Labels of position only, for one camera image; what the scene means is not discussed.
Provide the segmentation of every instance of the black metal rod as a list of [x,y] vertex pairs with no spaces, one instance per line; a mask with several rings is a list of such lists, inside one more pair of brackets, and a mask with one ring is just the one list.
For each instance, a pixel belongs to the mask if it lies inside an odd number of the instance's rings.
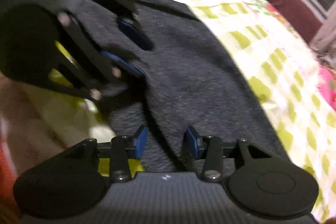
[[127,160],[127,152],[125,150],[125,141],[121,136],[116,136],[111,140],[109,173],[112,183],[126,182],[132,178]]
[[207,156],[201,177],[207,182],[217,182],[223,174],[223,141],[219,137],[210,138]]

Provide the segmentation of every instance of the controller logo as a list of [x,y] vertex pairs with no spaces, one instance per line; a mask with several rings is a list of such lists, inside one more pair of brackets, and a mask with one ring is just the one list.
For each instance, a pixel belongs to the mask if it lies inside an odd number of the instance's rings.
[[167,180],[169,180],[169,179],[171,179],[171,176],[170,175],[165,175],[165,176],[163,176],[163,177],[161,177],[163,180],[165,180],[165,181],[167,181]]

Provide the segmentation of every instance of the metal bolt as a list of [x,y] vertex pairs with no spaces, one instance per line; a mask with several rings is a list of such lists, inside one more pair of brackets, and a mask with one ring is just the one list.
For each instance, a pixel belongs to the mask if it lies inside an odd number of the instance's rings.
[[125,172],[125,171],[122,171],[122,170],[113,172],[112,177],[113,177],[115,180],[124,180],[124,179],[128,178],[126,172]]
[[116,78],[120,78],[121,77],[121,70],[118,68],[112,68],[112,74],[114,77]]
[[92,99],[95,99],[98,101],[101,98],[101,93],[98,90],[92,89],[90,90],[90,96]]
[[60,12],[57,15],[57,20],[65,27],[68,27],[71,23],[70,17],[65,12]]
[[208,179],[218,179],[221,176],[217,170],[207,170],[204,173],[204,176]]

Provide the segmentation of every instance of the beige fabric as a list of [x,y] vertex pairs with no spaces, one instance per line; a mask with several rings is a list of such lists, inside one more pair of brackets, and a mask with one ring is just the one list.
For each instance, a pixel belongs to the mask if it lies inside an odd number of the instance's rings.
[[336,10],[324,22],[309,46],[322,56],[322,59],[336,69]]
[[21,174],[62,152],[55,132],[41,119],[18,82],[0,74],[1,141],[13,173]]

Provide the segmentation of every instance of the round black pad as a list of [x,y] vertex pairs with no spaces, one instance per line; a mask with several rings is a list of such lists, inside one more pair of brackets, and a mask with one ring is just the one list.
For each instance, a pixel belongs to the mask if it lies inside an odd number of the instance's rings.
[[9,78],[29,83],[47,79],[57,64],[57,23],[36,4],[18,5],[0,18],[0,70]]
[[252,213],[274,218],[310,213],[319,193],[309,173],[275,158],[254,159],[239,168],[229,178],[228,190]]
[[105,182],[89,164],[64,159],[28,170],[17,179],[13,191],[24,213],[55,219],[91,208],[103,197]]

